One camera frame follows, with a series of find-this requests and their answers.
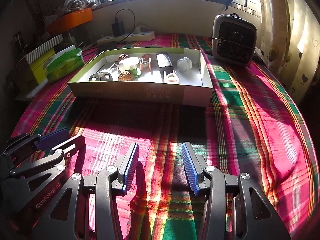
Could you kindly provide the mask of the black round disc gadget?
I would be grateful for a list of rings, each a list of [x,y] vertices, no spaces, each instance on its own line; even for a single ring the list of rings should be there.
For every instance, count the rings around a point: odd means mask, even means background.
[[[89,82],[112,81],[113,77],[109,72],[97,72],[90,76]]]

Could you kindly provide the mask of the brown carved walnut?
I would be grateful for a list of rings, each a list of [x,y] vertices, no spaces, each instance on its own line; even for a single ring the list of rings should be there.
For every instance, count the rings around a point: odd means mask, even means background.
[[[125,70],[119,74],[118,81],[132,81],[134,78],[133,72]]]
[[[124,60],[124,59],[127,59],[128,57],[129,57],[129,55],[127,55],[127,54],[125,54],[125,53],[120,54],[120,55],[118,56],[118,62],[120,62],[120,61],[122,61],[122,60]]]

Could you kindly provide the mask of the white green round mirror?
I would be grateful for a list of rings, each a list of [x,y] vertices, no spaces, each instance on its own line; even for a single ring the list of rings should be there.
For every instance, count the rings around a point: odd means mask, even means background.
[[[141,62],[139,57],[127,57],[119,62],[118,70],[120,72],[129,70],[133,73],[134,78],[140,77],[142,74],[140,69]]]

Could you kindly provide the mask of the red white small clip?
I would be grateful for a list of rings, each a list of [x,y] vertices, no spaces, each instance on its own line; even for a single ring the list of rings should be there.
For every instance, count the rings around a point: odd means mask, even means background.
[[[151,56],[149,54],[145,54],[141,56],[140,60],[141,60],[140,70],[143,70],[145,68],[148,68],[149,70],[151,70]]]

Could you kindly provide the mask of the pink carabiner clip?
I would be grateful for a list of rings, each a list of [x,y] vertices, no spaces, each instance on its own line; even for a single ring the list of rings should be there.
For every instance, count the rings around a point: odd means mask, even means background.
[[[172,72],[167,72],[166,70],[164,70],[163,80],[164,80],[164,83],[173,83],[173,84],[180,83],[180,79],[174,70]]]

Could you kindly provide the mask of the clear plastic jar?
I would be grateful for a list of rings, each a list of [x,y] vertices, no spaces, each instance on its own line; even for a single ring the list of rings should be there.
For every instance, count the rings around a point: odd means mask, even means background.
[[[192,67],[193,63],[188,57],[183,57],[177,61],[177,68],[180,72],[187,72],[191,70]]]

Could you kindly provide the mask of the striped box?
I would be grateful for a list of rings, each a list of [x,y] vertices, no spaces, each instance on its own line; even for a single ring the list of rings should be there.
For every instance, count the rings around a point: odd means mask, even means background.
[[[54,48],[57,44],[60,44],[63,41],[62,34],[57,35],[54,38],[51,38],[49,41],[40,45],[30,53],[26,54],[20,61],[26,61],[28,64],[33,63],[36,59],[38,59],[41,55]]]

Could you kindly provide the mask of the yellow box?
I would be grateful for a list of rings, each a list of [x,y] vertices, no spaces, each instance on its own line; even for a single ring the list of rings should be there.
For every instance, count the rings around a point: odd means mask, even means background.
[[[36,80],[37,84],[39,85],[46,77],[44,72],[44,63],[52,56],[55,55],[54,48],[48,50],[40,57],[38,57],[34,62],[29,64],[32,74],[34,75],[34,79]]]

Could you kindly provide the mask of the green tissue pack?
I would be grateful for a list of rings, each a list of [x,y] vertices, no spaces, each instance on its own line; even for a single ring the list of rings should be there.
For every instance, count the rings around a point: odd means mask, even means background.
[[[49,83],[65,77],[85,64],[82,50],[71,45],[50,57],[43,65],[46,79]]]

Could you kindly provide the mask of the black smartphone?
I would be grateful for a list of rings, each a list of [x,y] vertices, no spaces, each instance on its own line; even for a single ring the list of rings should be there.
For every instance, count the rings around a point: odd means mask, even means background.
[[[101,52],[106,51],[106,50],[114,50],[114,49],[118,49],[116,42],[99,44],[97,54],[100,54]]]

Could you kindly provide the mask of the orange storage bin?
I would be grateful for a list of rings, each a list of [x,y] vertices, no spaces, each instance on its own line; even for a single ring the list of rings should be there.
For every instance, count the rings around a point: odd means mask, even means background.
[[[92,9],[83,9],[68,13],[48,25],[46,31],[51,36],[60,35],[74,27],[93,20]]]

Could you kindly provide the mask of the green white cardboard box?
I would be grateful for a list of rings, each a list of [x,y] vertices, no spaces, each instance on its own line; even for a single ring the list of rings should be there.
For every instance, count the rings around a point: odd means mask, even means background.
[[[151,70],[145,68],[140,77],[132,81],[118,81],[120,71],[112,68],[120,54],[130,57],[151,56]],[[164,83],[156,55],[169,55],[179,84]],[[177,61],[188,57],[193,63],[191,70],[180,72]],[[89,82],[92,74],[109,72],[112,81]],[[136,47],[106,50],[89,61],[68,83],[76,97],[138,100],[206,107],[210,101],[213,85],[207,63],[201,51],[187,48]]]

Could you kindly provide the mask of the white power strip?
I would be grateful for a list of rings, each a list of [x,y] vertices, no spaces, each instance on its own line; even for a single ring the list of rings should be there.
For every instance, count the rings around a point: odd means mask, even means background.
[[[101,39],[97,40],[97,45],[108,44],[110,42],[135,42],[135,41],[151,41],[155,38],[154,31],[143,31],[141,33],[132,33],[130,36],[128,34],[124,34],[121,36],[105,36]]]

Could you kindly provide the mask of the grey black mini heater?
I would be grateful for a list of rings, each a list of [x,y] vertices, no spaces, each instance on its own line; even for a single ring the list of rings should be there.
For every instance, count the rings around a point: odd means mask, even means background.
[[[212,55],[235,66],[247,67],[257,41],[255,25],[232,15],[217,15],[213,23]]]

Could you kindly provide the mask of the heart pattern curtain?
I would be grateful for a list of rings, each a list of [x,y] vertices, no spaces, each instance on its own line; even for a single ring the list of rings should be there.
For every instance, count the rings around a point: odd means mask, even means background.
[[[260,0],[261,51],[295,103],[319,81],[319,22],[306,0]]]

